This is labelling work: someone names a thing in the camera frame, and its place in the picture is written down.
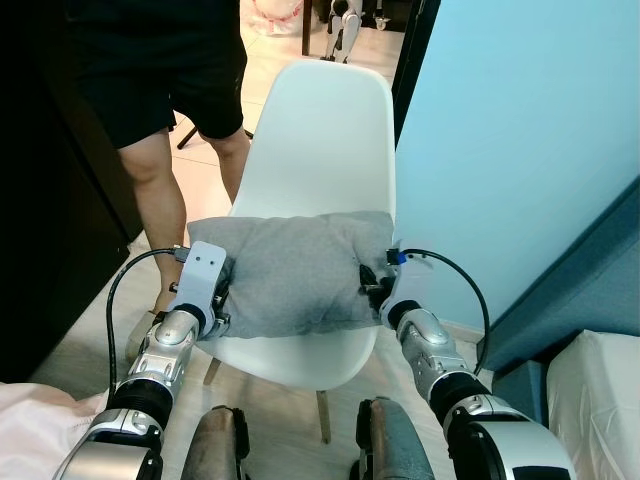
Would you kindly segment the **robot right leg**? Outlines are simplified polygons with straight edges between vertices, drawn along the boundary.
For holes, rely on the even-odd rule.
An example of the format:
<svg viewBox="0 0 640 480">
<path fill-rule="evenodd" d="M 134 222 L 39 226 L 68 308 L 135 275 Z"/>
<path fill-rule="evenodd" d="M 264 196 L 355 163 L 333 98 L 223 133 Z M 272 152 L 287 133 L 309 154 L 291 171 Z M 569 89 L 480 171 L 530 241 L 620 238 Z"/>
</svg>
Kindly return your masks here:
<svg viewBox="0 0 640 480">
<path fill-rule="evenodd" d="M 387 397 L 358 406 L 356 442 L 361 449 L 349 480 L 435 480 L 411 417 Z"/>
</svg>

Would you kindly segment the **pale pink cloth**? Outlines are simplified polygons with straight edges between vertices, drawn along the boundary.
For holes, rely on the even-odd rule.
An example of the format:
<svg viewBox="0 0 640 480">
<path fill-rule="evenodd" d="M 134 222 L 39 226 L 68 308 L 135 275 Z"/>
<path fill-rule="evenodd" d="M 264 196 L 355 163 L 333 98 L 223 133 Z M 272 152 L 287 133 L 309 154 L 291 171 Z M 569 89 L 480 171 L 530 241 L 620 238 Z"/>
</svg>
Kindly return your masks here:
<svg viewBox="0 0 640 480">
<path fill-rule="evenodd" d="M 0 480 L 51 480 L 105 406 L 36 383 L 0 383 Z"/>
</svg>

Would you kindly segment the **white humanoid robot legs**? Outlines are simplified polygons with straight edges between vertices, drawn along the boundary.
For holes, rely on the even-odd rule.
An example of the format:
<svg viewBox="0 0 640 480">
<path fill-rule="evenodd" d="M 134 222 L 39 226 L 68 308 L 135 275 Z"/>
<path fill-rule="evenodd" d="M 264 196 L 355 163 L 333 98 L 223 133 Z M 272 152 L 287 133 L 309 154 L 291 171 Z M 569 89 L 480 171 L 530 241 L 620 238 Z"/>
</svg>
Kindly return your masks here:
<svg viewBox="0 0 640 480">
<path fill-rule="evenodd" d="M 346 64 L 355 49 L 364 17 L 364 0 L 330 0 L 326 49 L 321 60 Z"/>
</svg>

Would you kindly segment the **robot left leg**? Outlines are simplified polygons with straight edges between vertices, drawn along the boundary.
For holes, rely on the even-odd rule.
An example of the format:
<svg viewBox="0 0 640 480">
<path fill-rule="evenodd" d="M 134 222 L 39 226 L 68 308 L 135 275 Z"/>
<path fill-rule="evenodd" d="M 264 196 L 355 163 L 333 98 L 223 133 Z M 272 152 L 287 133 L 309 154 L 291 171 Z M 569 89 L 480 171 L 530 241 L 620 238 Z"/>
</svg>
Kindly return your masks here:
<svg viewBox="0 0 640 480">
<path fill-rule="evenodd" d="M 180 480 L 251 480 L 242 465 L 248 453 L 244 412 L 219 404 L 198 421 Z"/>
</svg>

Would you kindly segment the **black stand leg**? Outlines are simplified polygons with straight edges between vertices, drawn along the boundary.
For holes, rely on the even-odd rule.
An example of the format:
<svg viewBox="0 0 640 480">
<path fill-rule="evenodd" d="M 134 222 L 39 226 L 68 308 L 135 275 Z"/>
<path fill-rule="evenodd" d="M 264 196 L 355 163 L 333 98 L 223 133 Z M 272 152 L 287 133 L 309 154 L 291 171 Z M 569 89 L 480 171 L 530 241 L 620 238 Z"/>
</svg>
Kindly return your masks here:
<svg viewBox="0 0 640 480">
<path fill-rule="evenodd" d="M 195 122 L 189 122 L 189 129 L 188 132 L 186 134 L 184 134 L 184 136 L 182 137 L 182 140 L 180 140 L 177 143 L 177 147 L 178 150 L 183 150 L 183 148 L 186 148 L 189 143 L 191 143 L 192 138 L 196 137 L 198 134 L 198 128 L 196 127 Z"/>
</svg>

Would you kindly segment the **black door frame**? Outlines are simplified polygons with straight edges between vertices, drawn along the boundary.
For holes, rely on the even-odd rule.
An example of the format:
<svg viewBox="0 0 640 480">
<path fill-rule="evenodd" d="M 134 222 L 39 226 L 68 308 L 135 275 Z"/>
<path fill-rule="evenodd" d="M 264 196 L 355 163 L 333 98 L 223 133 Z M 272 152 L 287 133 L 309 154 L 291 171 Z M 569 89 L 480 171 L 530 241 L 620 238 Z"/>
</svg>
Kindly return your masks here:
<svg viewBox="0 0 640 480">
<path fill-rule="evenodd" d="M 396 76 L 390 88 L 396 145 L 401 138 L 404 119 L 419 79 L 422 60 L 425 58 L 440 4 L 442 0 L 412 0 L 411 3 L 404 28 L 404 42 L 396 65 Z"/>
</svg>

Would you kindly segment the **brown wooden furniture leg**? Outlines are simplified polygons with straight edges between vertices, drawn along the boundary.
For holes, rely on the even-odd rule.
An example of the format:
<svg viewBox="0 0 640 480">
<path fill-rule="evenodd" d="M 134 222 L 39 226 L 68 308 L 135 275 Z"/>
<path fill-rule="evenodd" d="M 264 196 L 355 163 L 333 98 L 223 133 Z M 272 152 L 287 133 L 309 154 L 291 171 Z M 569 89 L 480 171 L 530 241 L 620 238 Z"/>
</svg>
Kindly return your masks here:
<svg viewBox="0 0 640 480">
<path fill-rule="evenodd" d="M 310 35 L 312 32 L 312 15 L 314 15 L 314 0 L 301 0 L 300 4 L 300 37 L 301 55 L 310 55 Z"/>
</svg>

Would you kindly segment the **person in black shorts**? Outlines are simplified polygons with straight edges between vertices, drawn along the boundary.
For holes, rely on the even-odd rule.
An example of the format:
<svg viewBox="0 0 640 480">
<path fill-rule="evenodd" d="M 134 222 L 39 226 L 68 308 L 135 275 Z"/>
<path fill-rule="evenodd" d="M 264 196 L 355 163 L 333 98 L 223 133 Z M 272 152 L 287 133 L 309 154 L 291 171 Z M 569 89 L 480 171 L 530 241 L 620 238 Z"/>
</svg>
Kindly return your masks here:
<svg viewBox="0 0 640 480">
<path fill-rule="evenodd" d="M 65 0 L 79 91 L 132 180 L 148 246 L 183 244 L 186 201 L 172 169 L 175 115 L 214 148 L 236 200 L 251 138 L 241 86 L 239 0 Z"/>
</svg>

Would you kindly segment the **dark wardrobe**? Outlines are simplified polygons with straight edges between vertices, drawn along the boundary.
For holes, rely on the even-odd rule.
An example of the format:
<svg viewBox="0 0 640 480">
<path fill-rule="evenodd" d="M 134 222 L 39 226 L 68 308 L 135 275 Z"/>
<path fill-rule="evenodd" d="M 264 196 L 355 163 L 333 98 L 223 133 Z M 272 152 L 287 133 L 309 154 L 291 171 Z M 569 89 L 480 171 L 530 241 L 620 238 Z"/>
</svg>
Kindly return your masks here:
<svg viewBox="0 0 640 480">
<path fill-rule="evenodd" d="M 49 357 L 140 232 L 61 0 L 0 0 L 0 381 Z"/>
</svg>

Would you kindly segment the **pink white soft item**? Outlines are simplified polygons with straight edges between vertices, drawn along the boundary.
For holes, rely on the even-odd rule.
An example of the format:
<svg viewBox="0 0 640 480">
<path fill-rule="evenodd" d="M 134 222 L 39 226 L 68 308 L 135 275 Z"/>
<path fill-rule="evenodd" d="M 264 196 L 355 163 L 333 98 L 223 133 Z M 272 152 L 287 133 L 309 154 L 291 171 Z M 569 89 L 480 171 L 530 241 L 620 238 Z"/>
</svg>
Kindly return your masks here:
<svg viewBox="0 0 640 480">
<path fill-rule="evenodd" d="M 302 29 L 303 0 L 243 0 L 248 26 L 260 35 L 297 35 Z"/>
</svg>

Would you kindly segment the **white plastic shell chair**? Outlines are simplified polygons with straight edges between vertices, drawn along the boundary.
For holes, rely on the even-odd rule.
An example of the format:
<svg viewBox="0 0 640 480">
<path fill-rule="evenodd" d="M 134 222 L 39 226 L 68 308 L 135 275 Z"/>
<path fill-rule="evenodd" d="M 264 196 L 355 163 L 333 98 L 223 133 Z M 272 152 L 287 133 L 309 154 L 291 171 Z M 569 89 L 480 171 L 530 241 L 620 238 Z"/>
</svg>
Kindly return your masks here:
<svg viewBox="0 0 640 480">
<path fill-rule="evenodd" d="M 387 79 L 364 67 L 302 59 L 271 83 L 233 218 L 396 211 L 393 101 Z M 326 393 L 351 380 L 375 346 L 371 326 L 283 338 L 223 337 L 200 343 L 221 365 L 315 393 L 321 439 L 332 440 Z"/>
</svg>

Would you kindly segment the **robot leg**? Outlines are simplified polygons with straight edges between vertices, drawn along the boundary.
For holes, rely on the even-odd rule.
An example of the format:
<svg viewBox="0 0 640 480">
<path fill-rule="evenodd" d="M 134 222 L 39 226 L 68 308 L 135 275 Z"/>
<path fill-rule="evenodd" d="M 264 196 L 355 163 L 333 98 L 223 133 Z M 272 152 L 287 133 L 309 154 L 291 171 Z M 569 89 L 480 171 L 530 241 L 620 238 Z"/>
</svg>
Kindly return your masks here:
<svg viewBox="0 0 640 480">
<path fill-rule="evenodd" d="M 411 417 L 387 397 L 358 406 L 356 442 L 361 449 L 349 480 L 435 480 Z"/>
<path fill-rule="evenodd" d="M 251 480 L 242 465 L 248 453 L 244 412 L 219 404 L 198 421 L 180 480 Z"/>
</svg>

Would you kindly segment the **grey fabric pillow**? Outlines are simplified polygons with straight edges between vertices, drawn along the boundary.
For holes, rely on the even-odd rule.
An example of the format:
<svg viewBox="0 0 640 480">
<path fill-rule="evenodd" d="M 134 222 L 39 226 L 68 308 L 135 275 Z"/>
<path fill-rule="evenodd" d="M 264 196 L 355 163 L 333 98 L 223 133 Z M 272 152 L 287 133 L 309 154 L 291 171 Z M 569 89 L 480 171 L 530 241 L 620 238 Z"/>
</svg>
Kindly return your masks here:
<svg viewBox="0 0 640 480">
<path fill-rule="evenodd" d="M 227 337 L 283 338 L 352 332 L 379 320 L 360 293 L 358 266 L 390 270 L 388 212 L 333 212 L 314 218 L 207 218 L 193 241 L 223 247 L 232 260 Z"/>
</svg>

